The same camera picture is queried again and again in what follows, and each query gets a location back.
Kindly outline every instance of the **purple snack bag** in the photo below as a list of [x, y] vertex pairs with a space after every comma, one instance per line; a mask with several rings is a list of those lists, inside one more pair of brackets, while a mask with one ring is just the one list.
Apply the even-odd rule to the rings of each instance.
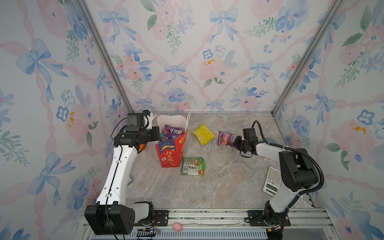
[[183, 133], [183, 130], [179, 128], [165, 125], [163, 139], [178, 139]]
[[238, 137], [236, 134], [227, 133], [224, 131], [219, 131], [218, 138], [217, 138], [217, 145], [227, 145], [227, 146], [233, 146], [233, 142]]

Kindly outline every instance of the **green snack package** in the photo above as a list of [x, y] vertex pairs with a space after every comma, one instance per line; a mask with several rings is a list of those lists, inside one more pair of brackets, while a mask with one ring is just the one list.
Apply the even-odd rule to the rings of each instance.
[[183, 157], [181, 174], [204, 176], [205, 161], [202, 157]]

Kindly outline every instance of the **marble floor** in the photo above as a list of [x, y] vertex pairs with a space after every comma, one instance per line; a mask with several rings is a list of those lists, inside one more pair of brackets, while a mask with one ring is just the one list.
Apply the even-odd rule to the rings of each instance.
[[[162, 168], [154, 143], [150, 142], [133, 163], [127, 204], [152, 201], [155, 208], [264, 208], [271, 199], [262, 191], [265, 177], [269, 166], [280, 169], [279, 162], [260, 156], [244, 158], [234, 148], [217, 145], [219, 131], [242, 135], [242, 129], [251, 127], [254, 120], [261, 123], [265, 137], [283, 143], [271, 114], [192, 113], [189, 131], [205, 123], [216, 134], [205, 146], [195, 135], [187, 136], [184, 156], [203, 157], [205, 175], [185, 176], [180, 168]], [[308, 195], [304, 195], [294, 207], [310, 208], [309, 203]]]

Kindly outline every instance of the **candy package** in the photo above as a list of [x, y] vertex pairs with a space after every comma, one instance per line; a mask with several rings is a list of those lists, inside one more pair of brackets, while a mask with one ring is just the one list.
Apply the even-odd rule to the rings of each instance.
[[204, 176], [205, 161], [202, 157], [183, 157], [182, 175]]
[[178, 139], [183, 133], [180, 128], [165, 125], [163, 139]]
[[201, 146], [204, 146], [216, 137], [216, 135], [211, 130], [209, 130], [209, 128], [205, 124], [201, 124], [200, 127], [191, 131], [191, 133], [196, 135]]
[[219, 131], [218, 133], [218, 139], [217, 139], [217, 145], [227, 145], [227, 146], [233, 146], [233, 142], [238, 137], [236, 134], [227, 133], [224, 131]]

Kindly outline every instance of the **barcode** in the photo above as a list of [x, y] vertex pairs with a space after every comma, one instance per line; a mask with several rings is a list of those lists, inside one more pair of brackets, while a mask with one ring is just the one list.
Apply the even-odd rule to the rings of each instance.
[[183, 164], [183, 174], [187, 174], [188, 173], [188, 163], [184, 163]]

